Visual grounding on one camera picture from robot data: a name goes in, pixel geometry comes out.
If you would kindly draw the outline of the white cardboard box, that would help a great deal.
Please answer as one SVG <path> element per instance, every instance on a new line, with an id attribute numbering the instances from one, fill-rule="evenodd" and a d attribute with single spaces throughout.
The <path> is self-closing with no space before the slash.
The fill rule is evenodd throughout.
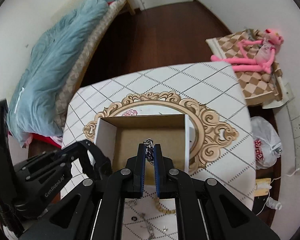
<path id="1" fill-rule="evenodd" d="M 95 132 L 94 144 L 110 159 L 114 172 L 137 155 L 139 144 L 150 150 L 160 144 L 162 155 L 172 159 L 175 168 L 189 172 L 190 118 L 186 114 L 98 118 Z"/>

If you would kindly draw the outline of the white patterned tablecloth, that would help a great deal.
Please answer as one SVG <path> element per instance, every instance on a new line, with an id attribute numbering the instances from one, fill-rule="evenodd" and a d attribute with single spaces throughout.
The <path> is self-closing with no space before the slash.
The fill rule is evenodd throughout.
<path id="1" fill-rule="evenodd" d="M 154 68 L 80 88 L 68 107 L 62 147 L 84 139 L 101 149 L 115 171 L 151 139 L 175 168 L 196 179 L 213 178 L 253 207 L 250 115 L 224 62 Z"/>

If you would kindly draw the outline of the yellow box on floor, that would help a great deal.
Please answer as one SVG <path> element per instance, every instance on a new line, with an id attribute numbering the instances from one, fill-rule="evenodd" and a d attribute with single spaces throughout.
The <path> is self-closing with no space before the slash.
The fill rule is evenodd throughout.
<path id="1" fill-rule="evenodd" d="M 266 196 L 271 188 L 272 186 L 270 178 L 256 179 L 254 187 L 254 197 Z"/>

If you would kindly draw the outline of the white plastic bag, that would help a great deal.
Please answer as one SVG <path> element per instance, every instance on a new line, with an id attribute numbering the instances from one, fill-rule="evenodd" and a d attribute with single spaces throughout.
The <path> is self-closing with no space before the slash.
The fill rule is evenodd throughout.
<path id="1" fill-rule="evenodd" d="M 254 116 L 250 120 L 255 145 L 256 168 L 258 170 L 270 168 L 281 157 L 281 139 L 266 119 Z"/>

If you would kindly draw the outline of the brown checkered cushion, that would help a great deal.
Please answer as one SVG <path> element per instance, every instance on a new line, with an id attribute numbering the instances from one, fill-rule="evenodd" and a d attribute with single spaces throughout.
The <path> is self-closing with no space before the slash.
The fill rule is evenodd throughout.
<path id="1" fill-rule="evenodd" d="M 217 38 L 206 40 L 213 54 L 217 52 Z M 248 106 L 261 104 L 263 108 L 276 108 L 285 104 L 282 71 L 276 60 L 272 64 L 271 74 L 262 72 L 235 72 L 235 74 Z"/>

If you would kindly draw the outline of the white power strip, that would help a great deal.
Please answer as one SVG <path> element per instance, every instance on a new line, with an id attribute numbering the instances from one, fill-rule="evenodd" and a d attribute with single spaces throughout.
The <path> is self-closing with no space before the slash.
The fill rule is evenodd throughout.
<path id="1" fill-rule="evenodd" d="M 289 121 L 292 128 L 292 135 L 294 140 L 294 153 L 295 153 L 295 174 L 300 175 L 300 111 L 298 106 L 298 101 L 292 92 L 289 83 L 286 83 L 285 86 L 285 95 L 288 98 L 286 103 Z"/>

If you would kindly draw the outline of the pink panther plush toy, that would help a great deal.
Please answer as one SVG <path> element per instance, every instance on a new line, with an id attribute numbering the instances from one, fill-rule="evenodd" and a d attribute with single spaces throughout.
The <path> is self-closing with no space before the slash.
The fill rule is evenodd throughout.
<path id="1" fill-rule="evenodd" d="M 283 43 L 283 36 L 274 29 L 245 29 L 217 38 L 217 52 L 210 60 L 227 62 L 234 72 L 271 74 L 272 64 Z"/>

